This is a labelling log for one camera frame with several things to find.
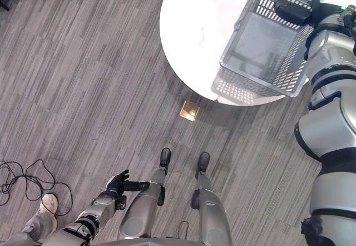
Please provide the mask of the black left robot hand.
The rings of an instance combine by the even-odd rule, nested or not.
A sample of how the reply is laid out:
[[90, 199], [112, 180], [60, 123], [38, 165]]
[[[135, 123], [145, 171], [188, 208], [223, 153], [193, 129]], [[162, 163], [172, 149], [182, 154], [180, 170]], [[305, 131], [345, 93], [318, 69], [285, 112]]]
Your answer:
[[105, 191], [112, 192], [117, 196], [122, 196], [125, 191], [137, 192], [149, 188], [148, 181], [129, 181], [129, 169], [113, 176], [106, 184]]

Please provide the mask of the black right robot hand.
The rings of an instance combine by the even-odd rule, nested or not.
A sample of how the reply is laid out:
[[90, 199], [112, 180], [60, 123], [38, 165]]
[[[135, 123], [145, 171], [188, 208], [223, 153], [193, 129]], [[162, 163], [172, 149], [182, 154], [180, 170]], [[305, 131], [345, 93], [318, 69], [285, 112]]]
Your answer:
[[308, 25], [312, 15], [310, 9], [288, 0], [274, 0], [274, 11], [281, 19], [298, 26]]

